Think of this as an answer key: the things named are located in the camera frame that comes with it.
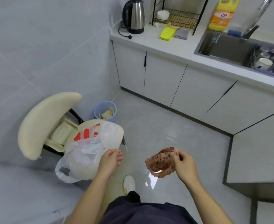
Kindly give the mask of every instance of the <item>patterned fabric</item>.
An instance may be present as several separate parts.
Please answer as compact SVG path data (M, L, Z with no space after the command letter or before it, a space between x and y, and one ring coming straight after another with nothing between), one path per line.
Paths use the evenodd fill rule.
M175 152L179 158L177 149L174 147L168 147L161 150L158 154L146 159L146 167L150 170L150 173L153 176L157 178L163 178L175 171L174 162L170 156L170 152L172 151Z

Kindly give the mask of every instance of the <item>trash can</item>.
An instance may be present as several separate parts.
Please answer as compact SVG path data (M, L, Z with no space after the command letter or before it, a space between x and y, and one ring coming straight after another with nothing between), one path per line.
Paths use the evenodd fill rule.
M93 111L94 117L96 119L101 119L101 118L99 118L99 113L100 114L105 113L107 110L109 110L109 107L114 108L115 112L114 112L114 115L111 118L105 119L105 120L115 123L117 108L116 108L116 105L111 101L104 101L102 103L99 103Z

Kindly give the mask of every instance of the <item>chrome faucet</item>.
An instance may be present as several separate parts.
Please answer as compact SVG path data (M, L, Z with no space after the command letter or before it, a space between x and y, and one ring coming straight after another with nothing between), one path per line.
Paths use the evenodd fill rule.
M260 6L258 7L258 10L261 10L257 19L254 21L253 25L250 26L243 36L241 37L243 40L247 40L248 38L251 37L251 35L254 33L259 28L259 25L257 25L257 22L259 19L262 17L262 15L265 13L266 9L269 7L270 3L272 3L273 0L264 0Z

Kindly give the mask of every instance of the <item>electric kettle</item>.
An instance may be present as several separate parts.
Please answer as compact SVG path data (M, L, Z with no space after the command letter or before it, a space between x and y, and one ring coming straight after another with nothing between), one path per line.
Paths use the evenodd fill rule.
M131 34L141 34L144 31L144 9L142 0L129 0L122 10L124 27Z

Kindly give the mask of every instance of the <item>kettle handle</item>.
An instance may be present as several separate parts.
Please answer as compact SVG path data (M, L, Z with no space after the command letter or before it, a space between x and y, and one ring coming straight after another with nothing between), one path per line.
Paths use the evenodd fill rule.
M126 29L131 29L131 27L129 26L129 12L128 9L130 7L133 6L133 2L132 1L128 1L125 5L124 8L122 10L122 21L124 23L124 27Z

